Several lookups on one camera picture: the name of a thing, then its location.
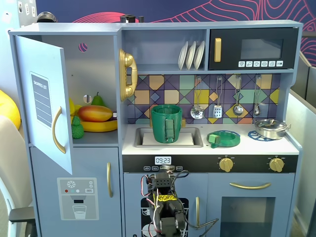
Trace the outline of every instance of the gold telephone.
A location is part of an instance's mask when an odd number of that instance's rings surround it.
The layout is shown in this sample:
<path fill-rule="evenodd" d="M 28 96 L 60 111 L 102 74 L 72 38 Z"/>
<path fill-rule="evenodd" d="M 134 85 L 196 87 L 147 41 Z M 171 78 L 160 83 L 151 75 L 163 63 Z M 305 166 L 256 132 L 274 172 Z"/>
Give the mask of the gold telephone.
<path fill-rule="evenodd" d="M 132 84 L 127 84 L 126 68 L 132 68 Z M 122 49 L 119 50 L 119 84 L 120 84 L 120 100 L 124 101 L 127 97 L 134 94 L 137 85 L 137 66 L 134 57 L 125 53 Z"/>

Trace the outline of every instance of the white chair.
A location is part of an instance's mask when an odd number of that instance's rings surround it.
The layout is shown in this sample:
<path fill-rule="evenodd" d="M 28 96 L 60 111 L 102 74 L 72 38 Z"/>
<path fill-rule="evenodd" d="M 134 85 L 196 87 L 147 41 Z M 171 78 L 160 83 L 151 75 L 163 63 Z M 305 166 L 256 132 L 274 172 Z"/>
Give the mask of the white chair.
<path fill-rule="evenodd" d="M 8 237 L 19 237 L 21 223 L 29 218 L 23 214 L 22 207 L 32 202 L 29 165 L 25 142 L 11 120 L 0 116 L 0 191 L 2 192 L 9 216 Z M 31 209 L 25 209 L 24 215 Z"/>

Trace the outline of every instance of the cabinet door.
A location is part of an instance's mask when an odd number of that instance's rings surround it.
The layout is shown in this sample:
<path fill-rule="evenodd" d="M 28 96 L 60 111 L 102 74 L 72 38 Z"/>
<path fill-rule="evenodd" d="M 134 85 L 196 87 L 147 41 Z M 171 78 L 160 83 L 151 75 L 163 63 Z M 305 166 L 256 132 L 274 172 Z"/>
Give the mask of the cabinet door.
<path fill-rule="evenodd" d="M 219 221 L 207 236 L 284 237 L 294 177 L 295 174 L 209 174 L 207 219 Z"/>
<path fill-rule="evenodd" d="M 31 148 L 35 190 L 39 211 L 39 225 L 42 237 L 87 237 L 87 236 L 121 236 L 121 214 L 120 214 L 120 189 L 119 189 L 119 156 L 117 148 L 74 148 L 73 175 L 70 175 L 39 149 Z M 108 189 L 108 163 L 111 164 L 111 191 Z M 62 216 L 62 209 L 67 206 L 60 205 L 58 181 L 68 178 L 73 187 L 68 186 L 65 196 L 66 205 L 70 207 L 73 217 Z M 80 179 L 88 181 L 88 186 L 93 189 L 83 190 L 79 187 Z M 90 193 L 96 193 L 96 208 L 98 218 L 89 219 Z"/>
<path fill-rule="evenodd" d="M 148 225 L 151 222 L 149 206 L 146 198 L 141 195 L 140 181 L 145 174 L 124 174 L 124 195 L 125 195 L 125 227 L 126 237 L 150 237 Z M 175 183 L 178 197 L 184 204 L 189 222 L 195 225 L 197 223 L 197 203 L 199 198 L 199 221 L 200 224 L 206 221 L 206 202 L 207 202 L 207 174 L 191 173 L 188 177 L 178 179 Z M 144 192 L 147 192 L 147 186 L 144 182 Z M 153 226 L 150 226 L 153 237 L 156 232 Z M 205 228 L 195 230 L 191 227 L 181 232 L 181 237 L 196 237 L 202 234 Z"/>
<path fill-rule="evenodd" d="M 64 49 L 20 36 L 15 45 L 29 141 L 71 174 Z"/>

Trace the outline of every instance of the green cup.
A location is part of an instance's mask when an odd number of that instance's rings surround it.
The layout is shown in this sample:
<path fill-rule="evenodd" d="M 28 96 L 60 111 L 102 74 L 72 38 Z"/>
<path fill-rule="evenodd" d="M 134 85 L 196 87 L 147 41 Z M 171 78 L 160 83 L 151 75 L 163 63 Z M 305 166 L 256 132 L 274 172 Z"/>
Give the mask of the green cup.
<path fill-rule="evenodd" d="M 175 105 L 157 105 L 152 108 L 152 121 L 155 140 L 160 143 L 173 143 L 179 138 L 182 109 Z"/>

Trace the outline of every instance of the geometric tiles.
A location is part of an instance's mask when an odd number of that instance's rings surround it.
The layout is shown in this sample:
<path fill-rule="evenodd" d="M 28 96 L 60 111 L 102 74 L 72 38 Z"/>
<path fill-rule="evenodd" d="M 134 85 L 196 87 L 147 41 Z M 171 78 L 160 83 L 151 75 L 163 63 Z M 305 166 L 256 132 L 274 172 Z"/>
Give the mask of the geometric tiles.
<path fill-rule="evenodd" d="M 200 76 L 201 81 L 195 85 L 195 77 Z M 223 79 L 220 105 L 223 108 L 222 118 L 213 118 L 213 108 L 217 105 L 216 78 L 218 75 L 139 75 L 135 94 L 128 97 L 128 122 L 136 124 L 149 124 L 151 108 L 160 104 L 174 104 L 182 108 L 183 117 L 187 123 L 251 123 L 256 116 L 253 115 L 256 75 L 241 75 L 241 89 L 239 103 L 243 107 L 241 116 L 233 113 L 236 103 L 235 75 L 221 75 Z M 199 104 L 205 109 L 204 118 L 193 119 L 191 108 L 196 105 L 197 97 L 194 88 L 199 93 Z M 257 91 L 260 90 L 258 102 L 261 119 L 275 119 L 277 112 L 280 74 L 262 75 L 261 88 L 258 82 Z"/>

